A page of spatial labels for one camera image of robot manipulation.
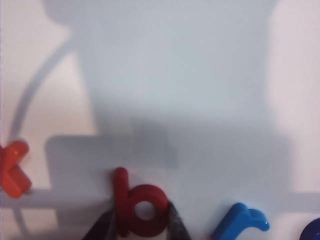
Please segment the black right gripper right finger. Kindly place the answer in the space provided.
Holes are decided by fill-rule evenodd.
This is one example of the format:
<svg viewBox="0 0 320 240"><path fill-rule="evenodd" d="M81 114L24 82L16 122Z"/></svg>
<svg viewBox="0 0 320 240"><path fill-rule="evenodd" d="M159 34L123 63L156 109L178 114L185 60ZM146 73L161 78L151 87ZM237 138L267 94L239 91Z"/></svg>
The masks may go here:
<svg viewBox="0 0 320 240"><path fill-rule="evenodd" d="M185 227L185 224L178 213L175 205L168 202L167 213L167 240L191 240L191 236Z"/></svg>

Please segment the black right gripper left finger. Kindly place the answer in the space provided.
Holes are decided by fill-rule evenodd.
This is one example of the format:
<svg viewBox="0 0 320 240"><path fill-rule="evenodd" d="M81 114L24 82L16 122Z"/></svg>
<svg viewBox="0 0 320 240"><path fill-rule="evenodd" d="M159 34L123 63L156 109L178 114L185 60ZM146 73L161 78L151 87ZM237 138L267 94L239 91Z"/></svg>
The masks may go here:
<svg viewBox="0 0 320 240"><path fill-rule="evenodd" d="M117 239L117 217L115 201L112 200L109 208L105 211L88 230L83 237L84 240L116 240Z"/></svg>

